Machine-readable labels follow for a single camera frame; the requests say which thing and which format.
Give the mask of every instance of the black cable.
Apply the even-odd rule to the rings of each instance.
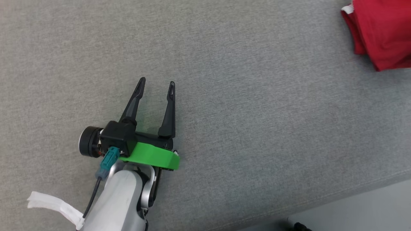
[[[90,198],[90,201],[88,202],[87,208],[85,209],[83,218],[85,218],[85,217],[87,216],[87,213],[88,213],[88,211],[89,211],[90,208],[91,208],[91,204],[93,204],[93,200],[94,200],[94,198],[96,197],[97,189],[99,189],[100,181],[101,181],[101,180],[102,180],[101,177],[98,177],[98,178],[97,178],[96,186],[94,186],[93,194],[91,194],[91,198]]]

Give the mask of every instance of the gray floor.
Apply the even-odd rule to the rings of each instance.
[[[325,204],[288,217],[313,231],[411,230],[411,180]],[[282,221],[242,231],[282,231]]]

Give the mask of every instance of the gray arm casing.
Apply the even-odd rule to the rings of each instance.
[[[142,188],[137,173],[115,173],[85,220],[83,231],[144,231],[146,222],[137,214]]]

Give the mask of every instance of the robotic arm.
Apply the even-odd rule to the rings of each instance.
[[[80,137],[82,155],[104,157],[96,173],[95,192],[100,180],[106,178],[104,190],[85,220],[84,231],[146,231],[145,215],[156,199],[162,171],[178,169],[180,158],[176,150],[172,151],[174,82],[170,82],[166,113],[157,135],[136,132],[137,108],[144,86],[143,77],[118,122],[110,121],[105,128],[87,127]]]

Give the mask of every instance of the stitching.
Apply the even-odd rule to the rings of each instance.
[[[311,199],[311,200],[308,200],[308,201],[304,201],[304,202],[300,202],[300,203],[297,203],[297,204],[293,204],[293,205],[290,205],[290,206],[285,206],[285,207],[282,207],[282,208],[279,208],[279,209],[273,209],[273,210],[270,210],[270,211],[267,211],[267,212],[263,212],[263,213],[260,213],[260,214],[251,216],[251,217],[249,217],[249,218],[244,218],[244,219],[242,219],[242,220],[240,220],[240,221],[230,222],[230,223],[223,224],[223,225],[220,225],[220,226],[217,226],[217,227],[214,227],[214,228],[206,229],[205,231],[221,230],[224,226],[228,226],[228,225],[230,225],[230,224],[234,224],[234,223],[244,223],[244,222],[247,222],[247,221],[252,221],[252,220],[255,220],[255,219],[257,219],[258,217],[263,216],[263,215],[266,215],[266,214],[268,214],[268,213],[279,212],[279,211],[286,210],[286,209],[291,208],[291,207],[304,205],[304,204],[307,204],[307,203],[310,203],[310,202],[313,202],[313,201],[319,201],[319,200],[321,200],[321,199],[324,199],[324,198],[327,198],[327,197],[330,197],[330,196],[339,195],[339,194],[341,194],[341,193],[343,193],[343,192],[345,192],[345,191],[348,191],[348,190],[351,190],[351,189],[355,189],[355,188],[358,188],[358,187],[363,186],[363,185],[370,185],[370,184],[372,184],[372,183],[376,183],[376,182],[379,182],[379,181],[383,181],[383,180],[386,180],[386,179],[391,178],[391,177],[394,177],[394,176],[404,175],[405,173],[409,172],[410,170],[411,170],[411,169],[402,170],[402,171],[400,171],[400,172],[397,172],[397,173],[395,173],[395,174],[388,175],[388,176],[386,176],[386,177],[380,177],[380,178],[371,180],[371,181],[366,182],[366,183],[361,183],[361,184],[354,185],[354,186],[351,186],[351,187],[346,188],[346,189],[342,189],[342,190],[340,190],[340,191],[336,191],[336,192],[332,192],[332,193],[326,194],[326,195],[321,196],[321,197],[318,197],[318,198],[314,198],[314,199]]]

